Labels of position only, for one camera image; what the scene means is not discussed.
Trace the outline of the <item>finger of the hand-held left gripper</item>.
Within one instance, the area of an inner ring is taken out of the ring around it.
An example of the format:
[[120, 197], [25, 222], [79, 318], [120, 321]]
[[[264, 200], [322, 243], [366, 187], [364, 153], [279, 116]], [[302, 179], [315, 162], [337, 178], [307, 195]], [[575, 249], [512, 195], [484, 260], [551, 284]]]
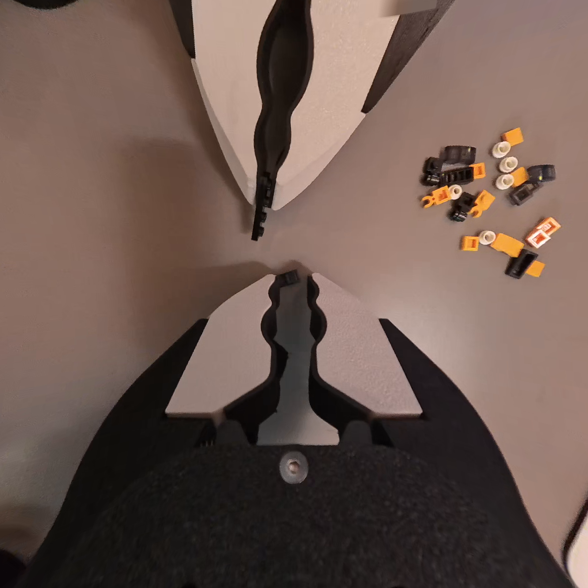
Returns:
[[262, 100], [257, 55], [275, 1], [192, 1], [192, 66], [212, 128], [244, 198], [254, 204], [254, 130]]
[[313, 63], [291, 118], [272, 209], [300, 195], [364, 118], [362, 108], [398, 23], [396, 1], [312, 1]]

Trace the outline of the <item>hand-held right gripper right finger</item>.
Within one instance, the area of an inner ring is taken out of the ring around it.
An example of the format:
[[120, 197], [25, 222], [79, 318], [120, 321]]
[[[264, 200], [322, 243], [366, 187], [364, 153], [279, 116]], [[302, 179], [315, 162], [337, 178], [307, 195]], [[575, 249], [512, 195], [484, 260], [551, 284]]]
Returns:
[[321, 419], [418, 418], [423, 409], [380, 320], [319, 273], [307, 278], [309, 402]]

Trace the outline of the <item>white rounded object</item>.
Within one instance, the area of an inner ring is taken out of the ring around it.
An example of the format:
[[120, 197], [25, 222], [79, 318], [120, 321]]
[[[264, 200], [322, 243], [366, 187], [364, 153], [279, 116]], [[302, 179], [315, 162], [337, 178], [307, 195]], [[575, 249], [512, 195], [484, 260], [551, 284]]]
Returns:
[[564, 548], [564, 565], [576, 587], [587, 587], [587, 517], [570, 532]]

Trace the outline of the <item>long black lego plate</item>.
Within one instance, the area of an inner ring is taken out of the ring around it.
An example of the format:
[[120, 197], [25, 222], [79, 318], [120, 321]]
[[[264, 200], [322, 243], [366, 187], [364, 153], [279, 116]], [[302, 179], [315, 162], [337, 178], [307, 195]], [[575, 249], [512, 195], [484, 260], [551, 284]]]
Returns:
[[268, 210], [271, 209], [275, 192], [275, 177], [264, 172], [258, 175], [254, 194], [254, 221], [252, 226], [253, 241], [258, 241], [264, 234]]

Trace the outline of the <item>pile of loose lego parts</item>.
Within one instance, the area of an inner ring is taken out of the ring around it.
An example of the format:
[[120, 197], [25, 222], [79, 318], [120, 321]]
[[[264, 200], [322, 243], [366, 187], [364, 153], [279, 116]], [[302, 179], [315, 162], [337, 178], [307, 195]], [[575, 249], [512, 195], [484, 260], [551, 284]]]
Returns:
[[504, 274], [512, 279], [539, 278], [546, 268], [540, 249], [562, 228], [553, 216], [540, 217], [521, 237], [499, 230], [497, 202], [516, 210], [532, 201], [542, 188], [557, 179], [553, 164], [526, 165], [520, 160], [525, 133], [519, 126], [500, 134], [486, 153], [475, 146], [449, 144], [425, 158], [420, 183], [426, 193], [423, 209], [442, 207], [455, 225], [468, 224], [473, 231], [459, 239], [460, 252], [484, 249], [506, 257]]

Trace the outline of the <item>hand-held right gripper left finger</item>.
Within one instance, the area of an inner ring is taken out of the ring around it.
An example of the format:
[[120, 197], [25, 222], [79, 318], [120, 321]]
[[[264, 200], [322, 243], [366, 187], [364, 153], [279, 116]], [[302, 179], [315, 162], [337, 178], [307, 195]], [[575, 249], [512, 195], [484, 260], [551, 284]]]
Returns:
[[280, 279], [268, 274], [215, 309], [165, 409], [172, 418], [267, 419], [279, 401]]

